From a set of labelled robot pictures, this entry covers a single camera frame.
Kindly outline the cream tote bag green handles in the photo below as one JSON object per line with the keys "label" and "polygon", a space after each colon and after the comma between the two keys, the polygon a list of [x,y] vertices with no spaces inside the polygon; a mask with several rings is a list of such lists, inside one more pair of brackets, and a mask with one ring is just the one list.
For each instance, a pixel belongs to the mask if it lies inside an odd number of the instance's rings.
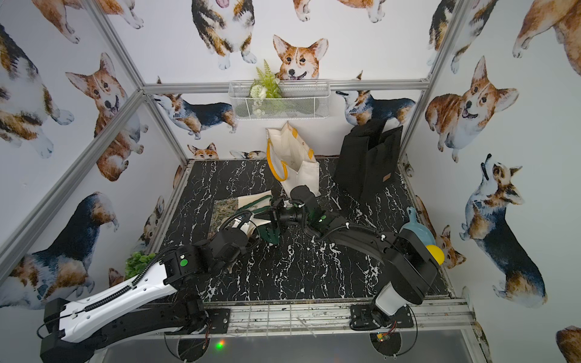
{"label": "cream tote bag green handles", "polygon": [[214,201],[207,238],[211,239],[230,217],[246,211],[246,213],[235,217],[228,224],[228,227],[236,227],[244,220],[249,219],[256,226],[253,235],[268,244],[278,245],[280,243],[280,229],[273,227],[269,216],[266,216],[265,219],[256,217],[257,214],[267,212],[271,207],[271,202],[272,192],[270,191]]}

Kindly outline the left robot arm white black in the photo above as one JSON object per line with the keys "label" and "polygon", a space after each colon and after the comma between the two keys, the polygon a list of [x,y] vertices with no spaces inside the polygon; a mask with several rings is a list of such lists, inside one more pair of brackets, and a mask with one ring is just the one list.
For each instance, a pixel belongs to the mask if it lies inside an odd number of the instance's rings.
{"label": "left robot arm white black", "polygon": [[135,277],[77,301],[45,307],[43,362],[88,362],[95,352],[155,331],[190,334],[212,324],[201,298],[185,290],[218,275],[260,243],[258,232],[224,228],[210,240],[160,251]]}

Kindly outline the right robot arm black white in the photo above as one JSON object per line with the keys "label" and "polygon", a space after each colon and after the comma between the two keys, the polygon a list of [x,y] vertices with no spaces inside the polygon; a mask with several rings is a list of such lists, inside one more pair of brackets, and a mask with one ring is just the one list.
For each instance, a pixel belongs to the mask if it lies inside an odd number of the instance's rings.
{"label": "right robot arm black white", "polygon": [[409,207],[409,221],[398,233],[356,224],[319,206],[314,193],[301,185],[290,200],[278,199],[267,213],[272,227],[283,232],[297,225],[313,240],[329,241],[372,257],[384,265],[388,283],[375,297],[375,307],[390,317],[405,305],[421,305],[445,261],[435,237]]}

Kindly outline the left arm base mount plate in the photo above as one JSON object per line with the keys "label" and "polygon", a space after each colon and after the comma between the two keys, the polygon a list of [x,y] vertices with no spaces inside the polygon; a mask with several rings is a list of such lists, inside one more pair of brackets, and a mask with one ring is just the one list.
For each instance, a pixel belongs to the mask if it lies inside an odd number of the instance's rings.
{"label": "left arm base mount plate", "polygon": [[230,321],[230,309],[209,309],[193,314],[181,329],[183,334],[225,334]]}

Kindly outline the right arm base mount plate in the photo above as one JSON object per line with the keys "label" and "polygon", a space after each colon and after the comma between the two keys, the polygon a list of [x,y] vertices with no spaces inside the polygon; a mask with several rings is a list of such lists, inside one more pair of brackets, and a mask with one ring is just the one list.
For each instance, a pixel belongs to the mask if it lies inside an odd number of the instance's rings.
{"label": "right arm base mount plate", "polygon": [[349,327],[352,331],[376,331],[383,328],[414,328],[412,311],[400,307],[393,315],[379,310],[374,304],[351,305]]}

